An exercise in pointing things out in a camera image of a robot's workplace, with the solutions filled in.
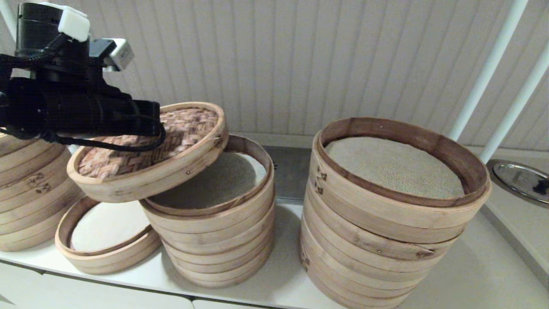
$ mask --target white wall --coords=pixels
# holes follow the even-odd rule
[[[108,81],[134,97],[214,102],[233,131],[310,136],[359,115],[447,134],[511,0],[57,3],[87,13],[94,37],[130,40],[132,65]],[[502,119],[548,40],[548,5],[529,1],[462,144],[484,145]],[[548,97],[546,74],[503,147],[549,150]]]

